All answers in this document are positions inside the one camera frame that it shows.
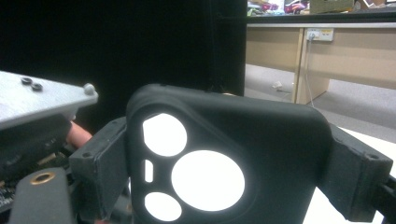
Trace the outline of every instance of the white cable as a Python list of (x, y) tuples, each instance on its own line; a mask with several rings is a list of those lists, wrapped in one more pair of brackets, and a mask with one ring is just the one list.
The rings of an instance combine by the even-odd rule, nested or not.
[(309, 80), (308, 80), (308, 72), (309, 72), (309, 61), (310, 61), (310, 56), (311, 56), (311, 46), (312, 46), (312, 40), (315, 38), (314, 34), (311, 34), (308, 39), (308, 53), (305, 54), (305, 83), (306, 86), (308, 87), (308, 92), (309, 92), (309, 97), (311, 99), (311, 105), (313, 108), (314, 106), (314, 99), (312, 98), (312, 92), (311, 92), (311, 87), (309, 85)]

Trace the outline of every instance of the large circular hole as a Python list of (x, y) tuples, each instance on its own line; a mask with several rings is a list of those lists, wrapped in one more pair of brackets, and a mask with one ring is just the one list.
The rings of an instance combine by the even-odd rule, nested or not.
[(148, 212), (161, 221), (174, 221), (181, 216), (180, 204), (171, 196), (152, 192), (145, 197)]
[(146, 146), (160, 156), (175, 156), (187, 144), (187, 132), (183, 124), (168, 114), (145, 120), (143, 135)]
[(242, 170), (229, 157), (208, 150), (193, 151), (177, 161), (172, 185), (185, 203), (204, 211), (233, 206), (245, 190)]

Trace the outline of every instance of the floor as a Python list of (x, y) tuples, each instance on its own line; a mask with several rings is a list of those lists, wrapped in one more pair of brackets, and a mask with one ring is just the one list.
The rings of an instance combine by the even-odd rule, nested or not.
[[(292, 72), (247, 64), (245, 96), (290, 102), (293, 79)], [(330, 123), (396, 143), (396, 90), (331, 79), (313, 105)]]

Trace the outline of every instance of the black backdrop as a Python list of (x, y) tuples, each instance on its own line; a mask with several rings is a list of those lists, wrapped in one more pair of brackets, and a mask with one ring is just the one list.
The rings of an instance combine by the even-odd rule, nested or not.
[(163, 83), (242, 95), (246, 0), (1, 1), (0, 70), (83, 86), (99, 102), (77, 122), (96, 132), (139, 87)]

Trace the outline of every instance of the power outlet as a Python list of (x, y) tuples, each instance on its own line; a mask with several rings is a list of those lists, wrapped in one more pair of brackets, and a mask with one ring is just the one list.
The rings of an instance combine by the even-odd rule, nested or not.
[(309, 40), (311, 37), (314, 37), (312, 40), (318, 41), (332, 41), (334, 36), (333, 28), (308, 28), (306, 32), (306, 39)]

